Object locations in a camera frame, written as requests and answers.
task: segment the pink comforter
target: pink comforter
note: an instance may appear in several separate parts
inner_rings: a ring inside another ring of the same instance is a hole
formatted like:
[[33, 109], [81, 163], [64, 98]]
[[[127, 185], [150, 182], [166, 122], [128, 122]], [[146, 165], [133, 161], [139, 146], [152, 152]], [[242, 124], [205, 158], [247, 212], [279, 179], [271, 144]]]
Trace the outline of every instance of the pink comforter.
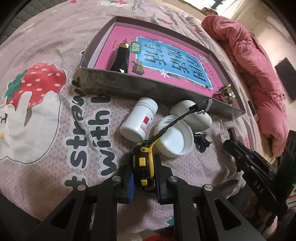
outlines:
[[272, 139], [272, 152], [284, 151], [289, 124], [280, 80], [260, 44], [240, 23], [225, 17], [204, 18], [203, 28], [218, 40], [248, 85], [259, 120], [260, 132]]

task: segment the screw head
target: screw head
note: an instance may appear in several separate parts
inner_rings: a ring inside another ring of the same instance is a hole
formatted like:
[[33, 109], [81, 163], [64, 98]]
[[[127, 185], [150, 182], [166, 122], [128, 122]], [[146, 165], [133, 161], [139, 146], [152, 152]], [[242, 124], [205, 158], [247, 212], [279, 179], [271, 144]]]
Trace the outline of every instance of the screw head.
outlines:
[[211, 185], [211, 184], [206, 184], [206, 185], [204, 185], [204, 189], [206, 190], [206, 191], [212, 191], [213, 190], [213, 186]]
[[168, 178], [168, 180], [169, 180], [170, 182], [174, 183], [174, 182], [178, 181], [178, 178], [175, 177], [175, 176], [170, 176], [170, 177]]
[[78, 191], [84, 191], [86, 189], [86, 186], [84, 184], [80, 184], [78, 187], [77, 187], [77, 190]]
[[112, 181], [113, 182], [119, 182], [121, 180], [121, 177], [120, 176], [113, 176], [112, 177]]

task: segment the white wall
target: white wall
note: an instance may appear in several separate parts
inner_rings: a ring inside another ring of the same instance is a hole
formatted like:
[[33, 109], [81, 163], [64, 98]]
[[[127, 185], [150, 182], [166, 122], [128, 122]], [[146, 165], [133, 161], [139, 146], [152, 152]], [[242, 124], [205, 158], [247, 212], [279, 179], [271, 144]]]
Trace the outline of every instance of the white wall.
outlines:
[[201, 21], [205, 18], [205, 15], [202, 12], [200, 12], [197, 9], [189, 6], [188, 4], [182, 3], [178, 0], [162, 0], [162, 2], [173, 5], [179, 9], [183, 10], [184, 12], [195, 16], [197, 19], [199, 19]]
[[[233, 20], [243, 24], [252, 32], [268, 54], [273, 66], [285, 57], [296, 66], [296, 45], [291, 38], [285, 37], [277, 28], [266, 21], [271, 16], [277, 18], [264, 3], [259, 0], [245, 0], [234, 15]], [[296, 131], [296, 101], [291, 101], [285, 88], [286, 109], [290, 129]]]

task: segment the small black figurine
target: small black figurine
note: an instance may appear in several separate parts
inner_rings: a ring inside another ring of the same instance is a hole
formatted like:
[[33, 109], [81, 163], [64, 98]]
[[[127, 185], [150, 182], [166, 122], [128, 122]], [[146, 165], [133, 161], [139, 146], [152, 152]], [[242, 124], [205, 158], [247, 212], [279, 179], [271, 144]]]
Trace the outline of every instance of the small black figurine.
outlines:
[[201, 153], [205, 152], [205, 150], [212, 144], [211, 141], [206, 139], [206, 134], [193, 134], [194, 143], [198, 145], [199, 151]]

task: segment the bed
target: bed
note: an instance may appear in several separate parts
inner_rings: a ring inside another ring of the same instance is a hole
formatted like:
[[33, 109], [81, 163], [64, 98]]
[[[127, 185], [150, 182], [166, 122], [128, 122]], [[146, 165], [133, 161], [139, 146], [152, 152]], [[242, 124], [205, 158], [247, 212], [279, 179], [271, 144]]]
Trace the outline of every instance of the bed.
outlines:
[[[82, 53], [100, 28], [117, 15], [162, 25], [210, 49], [244, 103], [246, 114], [235, 120], [212, 116], [213, 126], [203, 132], [213, 142], [206, 152], [194, 149], [175, 159], [161, 156], [174, 175], [197, 186], [238, 179], [238, 185], [225, 196], [236, 194], [245, 181], [223, 149], [230, 126], [246, 146], [269, 162], [275, 159], [247, 104], [247, 86], [200, 21], [159, 1], [67, 1], [30, 18], [0, 46], [0, 95], [4, 96], [0, 116], [7, 120], [0, 125], [0, 191], [39, 220], [65, 198], [73, 185], [93, 186], [114, 175], [119, 166], [126, 164], [127, 153], [134, 147], [121, 136], [119, 126], [136, 101], [86, 96], [79, 84]], [[40, 69], [42, 77], [35, 78]], [[42, 81], [45, 92], [43, 87], [34, 89]], [[17, 101], [12, 99], [14, 95], [19, 96]], [[153, 125], [168, 113], [169, 107], [160, 104]], [[83, 124], [77, 124], [78, 118]], [[104, 152], [90, 145], [90, 132], [94, 130], [88, 123], [98, 119], [106, 121], [104, 136], [110, 142]], [[118, 207], [118, 233], [162, 229], [172, 225], [172, 220], [171, 205], [158, 205], [154, 194], [138, 188], [130, 205]]]

